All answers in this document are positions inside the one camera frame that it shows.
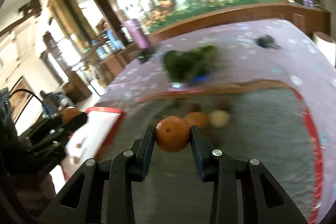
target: silver screw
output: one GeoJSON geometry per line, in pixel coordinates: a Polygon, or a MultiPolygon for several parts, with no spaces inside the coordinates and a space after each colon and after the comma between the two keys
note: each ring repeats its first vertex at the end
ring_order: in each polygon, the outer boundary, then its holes
{"type": "Polygon", "coordinates": [[[221,156],[223,153],[222,153],[222,151],[220,151],[220,150],[218,150],[218,149],[215,149],[215,150],[212,151],[212,154],[213,154],[214,156],[221,156]]]}
{"type": "Polygon", "coordinates": [[[92,165],[94,165],[96,163],[96,161],[94,160],[94,159],[88,159],[86,162],[85,162],[85,164],[87,165],[87,166],[92,166],[92,165]]]}
{"type": "Polygon", "coordinates": [[[260,163],[260,161],[259,161],[258,159],[251,159],[251,160],[250,160],[250,163],[251,163],[252,165],[258,165],[258,164],[260,163]]]}
{"type": "Polygon", "coordinates": [[[133,151],[132,150],[126,150],[125,152],[124,152],[124,156],[125,157],[130,157],[130,156],[132,156],[133,155],[133,151]]]}

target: purple cylinder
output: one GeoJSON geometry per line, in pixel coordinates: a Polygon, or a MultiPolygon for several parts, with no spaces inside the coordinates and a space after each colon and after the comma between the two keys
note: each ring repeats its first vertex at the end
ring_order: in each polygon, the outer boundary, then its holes
{"type": "Polygon", "coordinates": [[[151,47],[151,44],[143,33],[140,27],[140,23],[137,19],[126,20],[123,24],[128,30],[129,35],[132,37],[133,41],[137,43],[139,48],[151,47]]]}

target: green plush toy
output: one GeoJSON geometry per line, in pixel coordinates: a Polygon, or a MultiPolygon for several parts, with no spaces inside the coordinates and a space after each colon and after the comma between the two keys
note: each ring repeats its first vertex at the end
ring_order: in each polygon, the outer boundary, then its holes
{"type": "Polygon", "coordinates": [[[187,52],[169,51],[163,56],[163,65],[173,82],[186,83],[209,73],[218,53],[216,46],[207,45],[187,52]]]}

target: ceiling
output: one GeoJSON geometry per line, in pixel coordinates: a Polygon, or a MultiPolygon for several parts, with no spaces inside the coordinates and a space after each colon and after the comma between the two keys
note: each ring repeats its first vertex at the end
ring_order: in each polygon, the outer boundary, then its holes
{"type": "MultiPolygon", "coordinates": [[[[22,15],[18,9],[30,0],[5,0],[0,9],[0,30],[15,22],[22,15]]],[[[11,33],[0,37],[0,59],[3,63],[0,75],[0,86],[13,70],[31,54],[39,56],[45,50],[42,36],[48,28],[48,0],[40,0],[42,13],[38,18],[31,17],[11,33]]]]}

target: black cable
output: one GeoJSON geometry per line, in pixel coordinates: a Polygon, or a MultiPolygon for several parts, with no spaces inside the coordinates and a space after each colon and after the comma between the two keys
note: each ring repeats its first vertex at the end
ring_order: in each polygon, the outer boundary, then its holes
{"type": "Polygon", "coordinates": [[[27,89],[17,89],[17,90],[15,90],[12,94],[10,94],[9,98],[11,98],[15,93],[20,92],[20,91],[22,91],[22,92],[27,92],[27,93],[33,95],[33,96],[34,96],[36,99],[38,99],[39,102],[42,104],[43,109],[44,109],[50,116],[52,115],[52,114],[49,112],[49,110],[45,107],[43,101],[42,101],[39,97],[37,97],[37,96],[35,95],[35,93],[32,92],[31,90],[27,90],[27,89]]]}

